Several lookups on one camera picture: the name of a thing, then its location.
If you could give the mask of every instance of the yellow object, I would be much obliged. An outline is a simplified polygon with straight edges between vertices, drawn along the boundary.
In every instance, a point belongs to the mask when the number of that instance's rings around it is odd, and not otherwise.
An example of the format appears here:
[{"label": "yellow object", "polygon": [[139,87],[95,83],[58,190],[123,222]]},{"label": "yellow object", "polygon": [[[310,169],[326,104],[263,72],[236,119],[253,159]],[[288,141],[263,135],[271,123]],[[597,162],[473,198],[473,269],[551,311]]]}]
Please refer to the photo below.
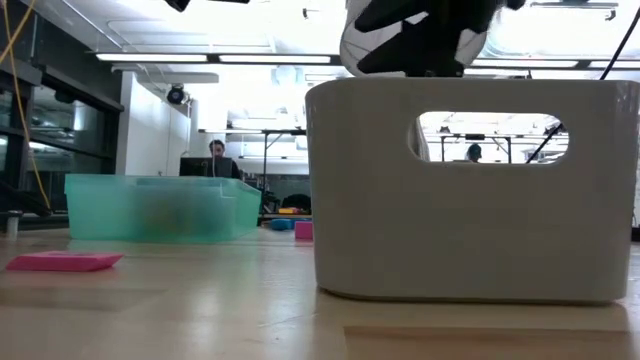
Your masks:
[{"label": "yellow object", "polygon": [[[7,3],[4,4],[4,24],[5,24],[5,29],[7,31],[7,38],[9,39],[9,43],[7,44],[7,47],[2,52],[2,55],[0,55],[0,63],[1,63],[2,61],[4,61],[4,58],[7,56],[7,54],[9,54],[9,59],[11,61],[11,70],[13,71],[13,85],[16,90],[15,92],[16,92],[16,97],[18,102],[18,110],[20,112],[20,121],[22,122],[22,128],[24,130],[24,140],[27,142],[27,145],[30,142],[29,128],[27,127],[27,120],[24,113],[24,107],[22,106],[22,97],[20,96],[20,86],[18,83],[18,75],[17,75],[18,73],[16,72],[16,61],[13,55],[13,43],[16,41],[16,39],[22,32],[24,25],[29,19],[29,15],[31,15],[31,12],[33,10],[33,6],[35,5],[35,3],[36,3],[36,0],[31,0],[31,4],[29,4],[29,8],[27,9],[27,12],[24,14],[24,17],[20,21],[20,24],[16,28],[16,32],[13,35],[11,35],[11,29],[9,27],[9,9],[7,8],[8,4]],[[33,165],[33,172],[36,175],[36,180],[38,182],[38,187],[40,188],[40,193],[42,194],[42,198],[44,199],[44,203],[47,205],[48,209],[51,209],[51,203],[49,202],[47,193],[44,191],[44,186],[42,186],[42,179],[40,179],[40,173],[38,172],[38,167],[36,166],[35,156],[33,155],[30,149],[29,149],[29,158],[31,159],[31,164]]]},{"label": "yellow object", "polygon": [[278,210],[278,214],[296,214],[298,209],[296,208],[282,208]]}]

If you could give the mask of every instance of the table surface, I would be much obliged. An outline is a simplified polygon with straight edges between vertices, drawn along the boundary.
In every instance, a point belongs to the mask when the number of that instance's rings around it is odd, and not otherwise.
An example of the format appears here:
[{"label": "table surface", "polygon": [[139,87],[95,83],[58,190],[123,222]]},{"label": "table surface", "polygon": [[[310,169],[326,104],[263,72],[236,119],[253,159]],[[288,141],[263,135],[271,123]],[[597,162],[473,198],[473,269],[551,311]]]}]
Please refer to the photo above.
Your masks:
[{"label": "table surface", "polygon": [[126,256],[96,273],[1,272],[3,360],[566,360],[640,354],[640,247],[631,249],[626,299],[571,307],[341,299],[316,288],[313,247],[290,233],[259,230],[210,246],[68,238],[67,231],[56,230],[22,233],[18,244],[2,240],[0,266],[19,253],[52,249]]}]

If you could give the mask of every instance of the black cable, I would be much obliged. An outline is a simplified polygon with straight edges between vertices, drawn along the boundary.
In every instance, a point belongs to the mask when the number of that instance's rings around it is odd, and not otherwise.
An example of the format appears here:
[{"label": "black cable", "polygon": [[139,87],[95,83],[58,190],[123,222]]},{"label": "black cable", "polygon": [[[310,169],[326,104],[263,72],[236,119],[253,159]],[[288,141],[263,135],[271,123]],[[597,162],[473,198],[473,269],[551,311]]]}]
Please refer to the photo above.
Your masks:
[{"label": "black cable", "polygon": [[[627,33],[624,34],[624,37],[622,38],[622,41],[620,42],[618,49],[616,49],[616,52],[613,54],[613,57],[611,57],[611,61],[609,61],[609,65],[607,65],[607,67],[602,72],[602,75],[600,75],[600,80],[606,79],[607,75],[609,75],[609,72],[611,72],[611,69],[613,69],[613,65],[616,63],[616,61],[618,61],[618,57],[620,56],[620,53],[622,53],[622,50],[624,49],[625,45],[627,45],[627,41],[631,37],[633,30],[636,28],[636,25],[638,24],[639,19],[640,19],[640,7],[638,7],[638,11],[636,11],[636,16],[633,18],[633,21],[631,21],[631,25],[629,25],[629,29],[627,30]],[[538,156],[540,151],[547,145],[549,140],[551,140],[551,138],[554,137],[561,128],[562,128],[562,123],[558,124],[558,126],[553,128],[553,130],[549,133],[549,135],[547,135],[547,138],[544,139],[542,144],[540,144],[540,146],[538,146],[536,151],[534,151],[533,154],[529,156],[529,159],[527,159],[527,164],[529,164],[533,159],[536,158],[536,156]]]},{"label": "black cable", "polygon": [[9,200],[12,206],[17,207],[14,210],[32,212],[40,217],[47,217],[52,214],[51,209],[38,199],[24,191],[14,189],[2,180],[0,180],[0,194],[5,200]]}]

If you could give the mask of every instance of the translucent storage bin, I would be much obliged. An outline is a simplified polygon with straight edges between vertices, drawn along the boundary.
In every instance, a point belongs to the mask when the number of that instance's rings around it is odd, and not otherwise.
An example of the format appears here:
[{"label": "translucent storage bin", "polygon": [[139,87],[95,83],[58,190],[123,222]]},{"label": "translucent storage bin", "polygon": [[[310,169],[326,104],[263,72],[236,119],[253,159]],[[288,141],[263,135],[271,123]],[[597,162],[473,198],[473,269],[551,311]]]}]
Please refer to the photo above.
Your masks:
[{"label": "translucent storage bin", "polygon": [[213,243],[256,229],[260,191],[236,179],[67,175],[71,237]]}]

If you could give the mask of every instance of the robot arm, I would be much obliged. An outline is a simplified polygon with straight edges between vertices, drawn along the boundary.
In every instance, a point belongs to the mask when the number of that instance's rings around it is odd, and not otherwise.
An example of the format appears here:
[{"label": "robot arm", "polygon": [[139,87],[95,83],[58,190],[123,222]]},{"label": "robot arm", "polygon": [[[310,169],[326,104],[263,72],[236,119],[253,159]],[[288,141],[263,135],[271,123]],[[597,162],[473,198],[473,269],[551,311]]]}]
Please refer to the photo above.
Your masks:
[{"label": "robot arm", "polygon": [[350,0],[341,57],[354,75],[461,77],[482,50],[494,13],[524,2]]}]

